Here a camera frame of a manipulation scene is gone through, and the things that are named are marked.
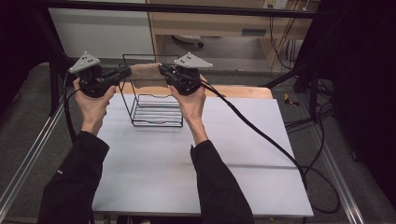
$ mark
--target wire rack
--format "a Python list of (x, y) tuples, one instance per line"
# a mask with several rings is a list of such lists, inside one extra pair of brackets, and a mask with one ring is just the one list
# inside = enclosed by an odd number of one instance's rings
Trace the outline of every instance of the wire rack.
[[(124, 62), (127, 62), (125, 56), (136, 56), (140, 54), (124, 54), (122, 55)], [(128, 106), (128, 102), (123, 94), (123, 89), (128, 81), (122, 82), (120, 93), (125, 103), (131, 122), (135, 127), (183, 127), (183, 116), (177, 100), (171, 95), (153, 95), (153, 94), (136, 94), (134, 83), (129, 80), (134, 92), (134, 101), (132, 106)]]

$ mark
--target white wall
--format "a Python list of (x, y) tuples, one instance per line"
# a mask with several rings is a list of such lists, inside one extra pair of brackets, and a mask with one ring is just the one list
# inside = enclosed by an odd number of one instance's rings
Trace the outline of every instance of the white wall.
[[(145, 0), (96, 0), (145, 3)], [(69, 57), (88, 51), (96, 58), (119, 59), (123, 53), (153, 53), (147, 12), (50, 8)]]

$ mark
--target white mount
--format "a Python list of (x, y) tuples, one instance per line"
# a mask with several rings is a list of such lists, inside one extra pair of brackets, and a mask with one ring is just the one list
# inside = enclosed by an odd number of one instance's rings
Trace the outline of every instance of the white mount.
[(197, 56), (191, 54), (190, 52), (183, 57), (175, 60), (175, 64), (186, 67), (186, 68), (207, 68), (213, 67), (212, 63), (208, 63)]
[(70, 74), (75, 74), (81, 70), (92, 67), (100, 63), (100, 60), (93, 57), (87, 51), (78, 59), (78, 61), (69, 69)]

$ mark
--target black sleeve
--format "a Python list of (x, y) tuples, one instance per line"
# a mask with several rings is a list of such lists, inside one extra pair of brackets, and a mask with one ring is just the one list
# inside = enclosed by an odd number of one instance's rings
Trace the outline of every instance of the black sleeve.
[(254, 223), (248, 201), (231, 171), (207, 140), (191, 148), (204, 224)]
[(44, 188), (38, 224), (87, 224), (102, 176), (108, 145), (81, 132), (62, 165)]

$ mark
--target white tabletop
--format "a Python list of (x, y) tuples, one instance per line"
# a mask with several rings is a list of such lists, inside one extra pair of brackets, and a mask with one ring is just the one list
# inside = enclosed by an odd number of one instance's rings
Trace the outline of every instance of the white tabletop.
[[(124, 96), (132, 105), (134, 96)], [(228, 100), (292, 155), (276, 100)], [(220, 98), (206, 98), (204, 124), (255, 217), (313, 216), (292, 162), (254, 133)], [(120, 94), (116, 94), (98, 136), (110, 150), (93, 201), (95, 212), (199, 216), (190, 158), (193, 139), (187, 124), (182, 128), (134, 127)]]

